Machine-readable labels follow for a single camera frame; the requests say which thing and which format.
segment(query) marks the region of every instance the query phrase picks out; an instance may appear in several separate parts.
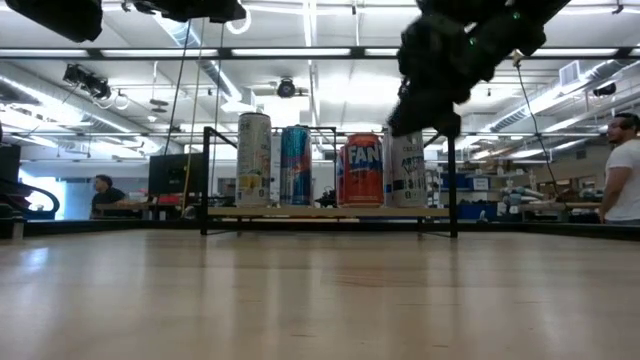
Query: metal rod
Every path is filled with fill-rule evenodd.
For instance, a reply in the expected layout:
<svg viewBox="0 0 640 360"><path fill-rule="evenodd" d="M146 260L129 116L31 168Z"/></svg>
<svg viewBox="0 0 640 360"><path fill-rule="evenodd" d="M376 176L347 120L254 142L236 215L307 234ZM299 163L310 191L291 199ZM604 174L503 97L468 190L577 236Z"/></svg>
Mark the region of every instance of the metal rod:
<svg viewBox="0 0 640 360"><path fill-rule="evenodd" d="M456 182L456 138L448 137L449 161L449 233L452 239L458 238L458 185Z"/></svg>
<svg viewBox="0 0 640 360"><path fill-rule="evenodd" d="M200 177L200 235L206 236L209 217L209 147L211 134L215 131L212 127L204 128L204 143L202 146L202 176Z"/></svg>

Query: table surface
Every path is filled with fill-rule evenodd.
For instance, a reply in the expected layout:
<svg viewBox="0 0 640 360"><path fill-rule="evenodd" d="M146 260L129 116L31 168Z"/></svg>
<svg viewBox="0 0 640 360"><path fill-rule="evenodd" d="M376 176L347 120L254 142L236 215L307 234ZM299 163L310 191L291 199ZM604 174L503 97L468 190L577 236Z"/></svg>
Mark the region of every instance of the table surface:
<svg viewBox="0 0 640 360"><path fill-rule="evenodd" d="M0 254L7 360L638 359L635 242L136 230Z"/></svg>

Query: can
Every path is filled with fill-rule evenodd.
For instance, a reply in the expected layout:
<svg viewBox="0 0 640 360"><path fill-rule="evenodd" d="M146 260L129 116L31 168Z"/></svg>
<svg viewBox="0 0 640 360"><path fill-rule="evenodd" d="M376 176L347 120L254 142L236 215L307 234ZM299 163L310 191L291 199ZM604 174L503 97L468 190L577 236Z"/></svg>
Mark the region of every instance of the can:
<svg viewBox="0 0 640 360"><path fill-rule="evenodd" d="M238 120L236 206L269 206L271 187L271 118L246 113Z"/></svg>
<svg viewBox="0 0 640 360"><path fill-rule="evenodd" d="M344 206L380 207L384 203L382 144L375 134L347 139L344 164Z"/></svg>
<svg viewBox="0 0 640 360"><path fill-rule="evenodd" d="M336 205L344 204L344 146L338 151L338 164L336 167Z"/></svg>
<svg viewBox="0 0 640 360"><path fill-rule="evenodd" d="M306 126L282 131L280 205L311 206L311 134Z"/></svg>
<svg viewBox="0 0 640 360"><path fill-rule="evenodd" d="M393 203L393 166L391 164L391 130L383 129L382 168L384 170L384 206L394 207Z"/></svg>
<svg viewBox="0 0 640 360"><path fill-rule="evenodd" d="M422 132L390 139L393 203L399 208L424 207L427 182Z"/></svg>

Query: energy drink can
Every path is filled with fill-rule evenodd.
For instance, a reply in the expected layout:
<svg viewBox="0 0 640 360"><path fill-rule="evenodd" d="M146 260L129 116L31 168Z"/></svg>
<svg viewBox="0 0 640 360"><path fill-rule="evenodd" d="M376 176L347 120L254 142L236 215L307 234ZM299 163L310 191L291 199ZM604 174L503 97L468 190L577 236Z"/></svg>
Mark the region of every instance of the energy drink can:
<svg viewBox="0 0 640 360"><path fill-rule="evenodd" d="M289 126L282 131L280 161L280 205L312 204L311 134L306 126Z"/></svg>
<svg viewBox="0 0 640 360"><path fill-rule="evenodd" d="M247 113L238 120L236 206L267 207L271 186L271 118Z"/></svg>
<svg viewBox="0 0 640 360"><path fill-rule="evenodd" d="M395 206L424 207L427 183L422 132L391 139L391 168Z"/></svg>

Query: cable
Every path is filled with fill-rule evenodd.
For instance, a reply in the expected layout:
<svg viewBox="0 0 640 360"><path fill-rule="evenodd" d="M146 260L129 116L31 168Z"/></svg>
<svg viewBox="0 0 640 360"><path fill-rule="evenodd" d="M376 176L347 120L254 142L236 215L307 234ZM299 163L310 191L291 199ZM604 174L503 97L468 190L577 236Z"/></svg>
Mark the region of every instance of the cable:
<svg viewBox="0 0 640 360"><path fill-rule="evenodd" d="M549 161L549 153L547 152L547 149L544 146L544 141L542 140L542 134L538 129L538 120L536 119L536 115L531 110L531 102L529 101L529 95L527 95L527 90L524 86L524 80L522 79L522 72L520 71L520 61L517 61L516 63L514 63L514 66L518 71L518 79L520 79L520 87L522 87L522 93L524 94L524 99L527 102L527 108L529 109L529 114L531 114L531 118L533 119L535 136L538 139L538 142L540 142L540 147L542 147L542 152L544 154L544 160L545 160L545 163L547 164L547 170L549 170L549 174L551 175L551 181L553 182L553 191L556 193L557 197L561 197L560 192L558 191L558 182L556 181L556 177L553 174L553 170L551 169L551 162ZM566 200L562 197L561 199L562 199L562 203L564 204L564 209L565 210L569 209L569 206L567 206Z"/></svg>
<svg viewBox="0 0 640 360"><path fill-rule="evenodd" d="M60 106L64 105L67 100L69 100L69 98L71 97L71 95L73 95L74 92L76 92L76 90L78 89L78 86L80 86L80 84L76 84L76 86L73 87L73 89L71 89L71 91L69 91L69 93L67 94L67 96L62 100L62 102L60 103ZM34 132L36 132L36 130L38 130L40 128L40 126L42 126L41 124L38 124L38 126L34 127L33 129L31 129L31 131L29 131L27 133L26 136L23 136L22 139L26 139L29 138L31 135L33 135ZM22 139L18 140L17 143L15 143L15 145L20 145L20 143L22 143Z"/></svg>
<svg viewBox="0 0 640 360"><path fill-rule="evenodd" d="M171 133L173 132L173 122L176 116L176 106L178 105L178 94L180 94L180 83L182 82L182 72L184 71L184 62L187 57L187 49L189 47L189 36L191 35L191 20L187 25L187 38L184 39L184 48L182 49L182 60L180 61L180 71L178 72L178 81L176 82L176 93L173 96L173 107L171 109L171 120L169 120L169 132L167 133L167 143L164 145L164 154L167 156L169 151L169 142L171 141Z"/></svg>
<svg viewBox="0 0 640 360"><path fill-rule="evenodd" d="M202 59L202 48L204 47L204 29L206 27L206 22L205 19L202 19L202 31L200 32L200 51L198 52L198 62L200 62L200 59ZM187 173L185 175L185 179L184 179L184 191L182 192L182 215L181 217L185 216L185 213L187 211L187 195L189 195L187 192L189 191L189 178L191 176L191 148L193 146L193 134L195 132L195 127L196 127L196 110L198 107L198 93L200 91L200 68L198 68L197 70L197 75L196 75L196 95L194 96L193 99L193 116L191 118L191 135L189 136L189 155L187 155Z"/></svg>
<svg viewBox="0 0 640 360"><path fill-rule="evenodd" d="M224 47L224 26L222 26L221 29L221 33L220 33L220 48ZM222 76L222 59L220 59L218 61L218 79L216 81L216 84L218 84L217 89L216 89L216 115L215 115L215 122L213 125L213 128L218 130L218 114L220 113L220 81L221 81L221 76ZM214 178L214 174L215 174L215 170L216 170L216 151L218 149L218 141L216 140L213 143L213 162L211 163L211 183L209 186L209 194L211 194L211 189L213 189L213 178Z"/></svg>

